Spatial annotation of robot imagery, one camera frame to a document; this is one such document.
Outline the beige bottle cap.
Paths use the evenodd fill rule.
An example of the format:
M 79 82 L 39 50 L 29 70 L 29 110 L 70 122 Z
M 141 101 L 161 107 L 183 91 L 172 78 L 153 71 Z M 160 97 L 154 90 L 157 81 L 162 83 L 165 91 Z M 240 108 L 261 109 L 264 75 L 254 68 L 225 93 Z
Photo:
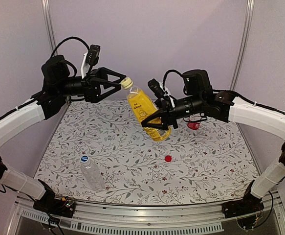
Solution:
M 120 85 L 124 90 L 127 90 L 133 85 L 133 81 L 131 80 L 131 78 L 126 77 L 120 81 Z

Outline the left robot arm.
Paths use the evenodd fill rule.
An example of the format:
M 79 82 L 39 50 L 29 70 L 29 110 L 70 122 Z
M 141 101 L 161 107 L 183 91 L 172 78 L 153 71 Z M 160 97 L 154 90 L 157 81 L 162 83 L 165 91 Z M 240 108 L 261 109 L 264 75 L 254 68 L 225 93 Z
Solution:
M 80 96 L 86 102 L 98 103 L 121 89 L 125 75 L 101 67 L 93 69 L 98 56 L 84 55 L 81 75 L 63 55 L 50 57 L 42 72 L 41 91 L 25 103 L 0 117 L 0 148 L 27 128 L 55 116 L 68 103 L 69 97 Z M 39 200 L 47 212 L 55 212 L 59 205 L 52 189 L 45 183 L 4 164 L 0 156 L 0 184 Z

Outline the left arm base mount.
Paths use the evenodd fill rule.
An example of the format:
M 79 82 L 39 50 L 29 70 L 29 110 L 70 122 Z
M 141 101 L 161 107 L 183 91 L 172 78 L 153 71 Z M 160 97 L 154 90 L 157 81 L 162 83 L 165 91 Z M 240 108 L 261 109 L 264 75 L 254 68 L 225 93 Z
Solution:
M 62 197 L 61 199 L 56 198 L 55 192 L 51 187 L 42 180 L 38 179 L 38 181 L 44 186 L 46 192 L 40 200 L 35 200 L 33 209 L 51 215 L 72 218 L 76 208 L 75 199 L 68 196 Z

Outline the yellow juice bottle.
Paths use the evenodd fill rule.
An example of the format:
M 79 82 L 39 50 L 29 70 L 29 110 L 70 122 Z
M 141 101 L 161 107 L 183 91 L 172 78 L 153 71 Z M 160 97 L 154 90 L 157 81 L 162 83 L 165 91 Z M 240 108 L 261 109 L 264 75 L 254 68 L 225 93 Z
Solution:
M 125 92 L 127 101 L 140 124 L 145 118 L 158 110 L 152 100 L 138 86 L 133 84 L 129 89 L 125 90 Z M 153 141 L 163 141 L 171 133 L 170 128 L 169 130 L 145 127 L 143 129 Z

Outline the red bottle cap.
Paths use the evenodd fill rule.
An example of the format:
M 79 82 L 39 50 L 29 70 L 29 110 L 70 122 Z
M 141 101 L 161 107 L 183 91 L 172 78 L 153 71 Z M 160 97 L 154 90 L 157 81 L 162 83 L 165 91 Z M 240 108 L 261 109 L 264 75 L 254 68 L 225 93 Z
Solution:
M 167 155 L 167 156 L 165 156 L 165 158 L 164 158 L 164 159 L 165 159 L 165 161 L 166 161 L 166 162 L 168 162 L 168 163 L 169 163 L 169 162 L 171 162 L 171 161 L 172 161 L 172 156 Z

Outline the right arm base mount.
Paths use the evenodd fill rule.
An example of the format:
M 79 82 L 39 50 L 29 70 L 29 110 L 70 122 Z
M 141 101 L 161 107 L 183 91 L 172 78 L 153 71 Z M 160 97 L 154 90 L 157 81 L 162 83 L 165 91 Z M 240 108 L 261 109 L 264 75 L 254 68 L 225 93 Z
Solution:
M 258 212 L 264 209 L 262 200 L 247 192 L 242 199 L 225 202 L 221 211 L 225 218 L 232 218 Z

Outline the clear bottle red label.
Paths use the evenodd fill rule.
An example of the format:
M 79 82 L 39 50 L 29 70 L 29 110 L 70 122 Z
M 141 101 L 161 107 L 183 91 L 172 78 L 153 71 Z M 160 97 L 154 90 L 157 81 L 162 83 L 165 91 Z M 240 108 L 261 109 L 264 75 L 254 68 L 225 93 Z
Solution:
M 187 126 L 192 130 L 197 130 L 200 126 L 200 122 L 199 122 L 200 120 L 201 120 L 201 116 L 199 114 L 192 115 L 188 119 Z

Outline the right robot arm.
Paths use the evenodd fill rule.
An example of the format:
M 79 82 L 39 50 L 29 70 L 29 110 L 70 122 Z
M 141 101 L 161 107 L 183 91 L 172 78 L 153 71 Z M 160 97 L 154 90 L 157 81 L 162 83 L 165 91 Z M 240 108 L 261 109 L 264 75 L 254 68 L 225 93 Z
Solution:
M 250 101 L 235 91 L 214 90 L 205 70 L 190 70 L 180 77 L 186 97 L 172 101 L 164 84 L 154 79 L 148 82 L 159 109 L 141 122 L 143 127 L 168 130 L 169 126 L 178 127 L 178 119 L 202 114 L 204 118 L 248 125 L 284 140 L 280 157 L 250 184 L 245 198 L 239 201 L 239 210 L 250 213 L 258 204 L 257 198 L 263 198 L 285 178 L 285 111 Z

